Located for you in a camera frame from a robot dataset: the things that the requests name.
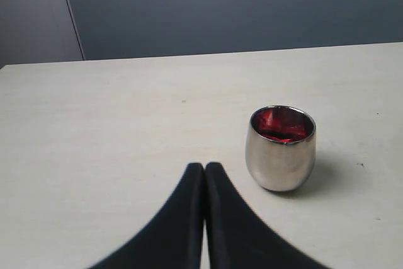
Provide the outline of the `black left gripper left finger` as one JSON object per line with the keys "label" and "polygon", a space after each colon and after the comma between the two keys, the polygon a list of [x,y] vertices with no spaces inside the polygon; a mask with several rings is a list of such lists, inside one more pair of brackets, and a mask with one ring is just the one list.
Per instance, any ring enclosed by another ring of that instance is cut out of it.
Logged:
{"label": "black left gripper left finger", "polygon": [[203,166],[187,165],[158,213],[93,268],[199,268],[203,242]]}

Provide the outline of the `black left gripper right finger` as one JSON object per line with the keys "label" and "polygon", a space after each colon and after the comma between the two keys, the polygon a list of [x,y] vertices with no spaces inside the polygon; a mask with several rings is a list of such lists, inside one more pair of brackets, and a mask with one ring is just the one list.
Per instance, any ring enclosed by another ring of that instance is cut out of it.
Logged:
{"label": "black left gripper right finger", "polygon": [[205,168],[207,238],[211,268],[317,268],[248,206],[220,163]]}

